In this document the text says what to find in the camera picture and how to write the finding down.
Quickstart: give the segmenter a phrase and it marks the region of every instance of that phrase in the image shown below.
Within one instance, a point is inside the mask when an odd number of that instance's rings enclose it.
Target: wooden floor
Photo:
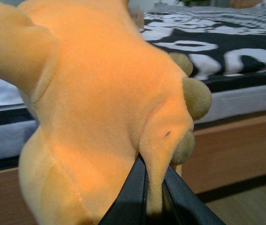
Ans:
[[[0,171],[0,225],[37,225],[22,198],[18,168]]]
[[[266,186],[206,205],[227,225],[266,225]]]

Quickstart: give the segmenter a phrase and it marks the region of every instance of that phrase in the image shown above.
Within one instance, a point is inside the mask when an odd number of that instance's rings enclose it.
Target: wall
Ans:
[[[0,1],[5,3],[5,4],[12,5],[12,6],[18,6],[24,0],[0,0]]]
[[[182,5],[182,3],[177,3],[175,0],[161,0],[162,3],[167,3],[168,5]]]
[[[211,6],[217,6],[217,7],[229,7],[230,0],[211,0]]]
[[[140,6],[140,9],[146,12],[152,9],[156,2],[158,2],[158,0],[131,0],[129,6]]]

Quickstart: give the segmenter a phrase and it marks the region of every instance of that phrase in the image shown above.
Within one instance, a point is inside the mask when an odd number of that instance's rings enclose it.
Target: floor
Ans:
[[[266,225],[266,185],[206,205],[226,225]]]

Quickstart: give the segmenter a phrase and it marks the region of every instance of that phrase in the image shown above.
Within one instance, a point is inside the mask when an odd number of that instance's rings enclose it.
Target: orange plush toy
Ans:
[[[211,104],[207,87],[142,39],[128,0],[0,3],[0,78],[40,122],[19,177],[42,225],[98,224],[139,153],[147,214],[161,213],[166,169],[190,155],[192,118]]]

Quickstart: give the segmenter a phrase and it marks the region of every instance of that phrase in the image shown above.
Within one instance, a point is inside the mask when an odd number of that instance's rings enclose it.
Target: mattress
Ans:
[[[18,157],[37,127],[17,88],[0,80],[0,160]]]
[[[197,124],[266,111],[266,11],[214,7],[161,7],[145,14],[141,31],[151,45],[180,52],[192,77],[211,90],[209,113]],[[15,86],[0,80],[0,166],[17,165],[37,129]]]

